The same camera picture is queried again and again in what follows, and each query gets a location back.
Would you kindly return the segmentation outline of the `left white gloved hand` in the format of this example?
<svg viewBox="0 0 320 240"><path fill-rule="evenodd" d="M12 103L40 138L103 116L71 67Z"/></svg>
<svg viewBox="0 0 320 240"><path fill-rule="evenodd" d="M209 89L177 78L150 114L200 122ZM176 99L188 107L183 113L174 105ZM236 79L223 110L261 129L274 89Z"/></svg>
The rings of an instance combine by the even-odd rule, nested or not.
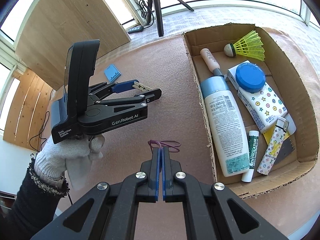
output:
<svg viewBox="0 0 320 240"><path fill-rule="evenodd" d="M48 138L44 148L35 159L34 171L47 184L61 188L65 172L75 190L84 187L94 160L101 159L101 149L105 143L103 135L92 139L83 136L80 139L66 139L55 144Z"/></svg>

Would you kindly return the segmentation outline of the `left dark sleeve forearm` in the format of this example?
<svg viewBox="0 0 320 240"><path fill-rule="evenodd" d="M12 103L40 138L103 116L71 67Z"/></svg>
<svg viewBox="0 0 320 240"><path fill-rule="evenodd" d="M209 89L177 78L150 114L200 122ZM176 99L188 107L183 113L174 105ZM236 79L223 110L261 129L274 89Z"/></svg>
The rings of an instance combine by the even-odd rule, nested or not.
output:
<svg viewBox="0 0 320 240"><path fill-rule="evenodd" d="M32 159L11 210L1 216L1 239L31 239L53 220L60 199L68 193L63 176L39 176Z"/></svg>

